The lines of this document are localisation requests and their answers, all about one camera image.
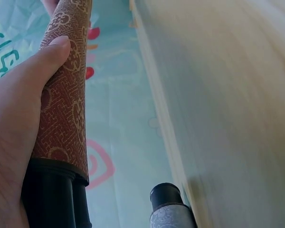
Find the light blue fabric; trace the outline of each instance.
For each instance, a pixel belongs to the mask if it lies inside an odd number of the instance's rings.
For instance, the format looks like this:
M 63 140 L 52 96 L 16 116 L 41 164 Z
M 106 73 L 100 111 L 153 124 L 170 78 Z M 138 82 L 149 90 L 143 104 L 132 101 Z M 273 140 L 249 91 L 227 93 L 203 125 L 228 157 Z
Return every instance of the light blue fabric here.
M 18 60 L 6 59 L 11 69 L 38 50 L 49 17 L 39 0 L 3 2 L 0 32 L 12 42 L 0 50 L 0 58 L 12 50 L 19 53 Z M 86 131 L 92 145 L 87 198 L 94 228 L 149 227 L 150 190 L 172 182 L 132 20 L 128 0 L 93 2 L 91 22 L 100 35 L 88 42 L 98 48 L 88 51 L 95 60 L 87 66 L 95 74 L 86 80 Z

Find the silver patterned cylinder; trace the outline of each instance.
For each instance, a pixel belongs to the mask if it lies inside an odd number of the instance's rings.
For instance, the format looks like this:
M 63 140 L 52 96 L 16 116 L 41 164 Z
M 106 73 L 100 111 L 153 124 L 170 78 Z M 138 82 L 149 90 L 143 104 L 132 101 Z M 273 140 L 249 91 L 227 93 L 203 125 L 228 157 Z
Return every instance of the silver patterned cylinder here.
M 156 185 L 151 193 L 150 228 L 196 228 L 192 211 L 183 204 L 180 190 L 171 183 Z
M 157 209 L 150 218 L 150 228 L 195 228 L 191 211 L 184 205 L 168 205 Z

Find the gold pattern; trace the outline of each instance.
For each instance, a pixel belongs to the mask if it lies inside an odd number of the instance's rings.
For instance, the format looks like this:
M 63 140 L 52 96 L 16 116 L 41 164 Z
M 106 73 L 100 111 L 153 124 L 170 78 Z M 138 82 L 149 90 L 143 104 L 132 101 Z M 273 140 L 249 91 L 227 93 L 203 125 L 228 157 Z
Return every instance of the gold pattern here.
M 88 13 L 91 0 L 60 0 L 40 48 L 67 35 L 71 51 L 66 63 L 46 84 L 32 158 L 66 161 L 88 181 L 85 126 L 85 71 Z

